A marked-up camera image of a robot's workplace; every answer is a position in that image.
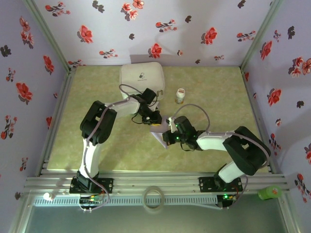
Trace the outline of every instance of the black mounting plate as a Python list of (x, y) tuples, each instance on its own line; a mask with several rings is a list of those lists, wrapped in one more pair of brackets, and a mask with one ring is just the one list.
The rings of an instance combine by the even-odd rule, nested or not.
[[(96, 181), (107, 189), (108, 193), (112, 193), (113, 189), (113, 179), (112, 178), (97, 178)], [(100, 194), (102, 192), (101, 188), (96, 186), (92, 192), (82, 189), (81, 184), (78, 182), (77, 178), (72, 178), (69, 193), (70, 194)]]
[(201, 193), (210, 192), (236, 192), (236, 188), (239, 192), (243, 191), (242, 183), (240, 178), (234, 179), (231, 183), (226, 183), (223, 188), (219, 188), (215, 184), (214, 177), (199, 177), (199, 187)]

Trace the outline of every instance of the green bottle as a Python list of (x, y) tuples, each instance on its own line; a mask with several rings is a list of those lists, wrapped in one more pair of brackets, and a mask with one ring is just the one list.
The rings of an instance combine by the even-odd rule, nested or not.
[(279, 186), (272, 185), (258, 191), (258, 196), (262, 200), (279, 198), (282, 195), (282, 189)]

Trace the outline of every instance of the white box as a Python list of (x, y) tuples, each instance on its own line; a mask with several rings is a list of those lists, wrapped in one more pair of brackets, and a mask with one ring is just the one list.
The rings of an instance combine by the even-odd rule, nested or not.
[[(120, 69), (120, 84), (130, 85), (140, 92), (149, 88), (156, 93), (158, 100), (164, 98), (165, 80), (162, 66), (158, 62), (123, 65)], [(138, 94), (127, 86), (122, 86), (122, 90), (130, 95)], [(123, 99), (127, 98), (126, 94), (121, 94)]]

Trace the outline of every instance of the table surface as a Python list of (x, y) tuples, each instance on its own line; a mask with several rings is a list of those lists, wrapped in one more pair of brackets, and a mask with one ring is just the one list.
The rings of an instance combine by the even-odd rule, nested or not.
[[(92, 103), (122, 99), (120, 67), (78, 67), (56, 135), (48, 169), (78, 169), (83, 142), (80, 123)], [(238, 67), (163, 67), (165, 97), (160, 101), (162, 116), (172, 116), (181, 106), (174, 102), (178, 88), (186, 90), (184, 104), (203, 107), (211, 120), (212, 132), (226, 132), (246, 126), (259, 135), (242, 75)], [(207, 126), (200, 109), (183, 108), (177, 116), (186, 116), (197, 130)], [(232, 161), (226, 151), (182, 151), (179, 144), (168, 150), (152, 136), (150, 126), (131, 122), (132, 116), (115, 121), (100, 156), (100, 171), (205, 171), (215, 172)]]

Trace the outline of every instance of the floral wallpaper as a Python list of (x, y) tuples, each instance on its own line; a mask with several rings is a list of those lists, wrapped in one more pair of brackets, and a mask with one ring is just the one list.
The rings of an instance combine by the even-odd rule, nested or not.
[[(164, 66), (240, 66), (271, 4), (271, 0), (34, 2), (70, 66), (74, 61), (123, 65), (154, 60)], [(263, 48), (263, 58), (269, 46)]]
[[(49, 13), (61, 10), (55, 5)], [(25, 180), (36, 175), (66, 72), (22, 1), (2, 2), (0, 22), (0, 232), (9, 232)]]
[(283, 2), (244, 71), (272, 157), (294, 187), (291, 196), (304, 232), (311, 232), (311, 31), (307, 30), (311, 16), (307, 4), (308, 0)]

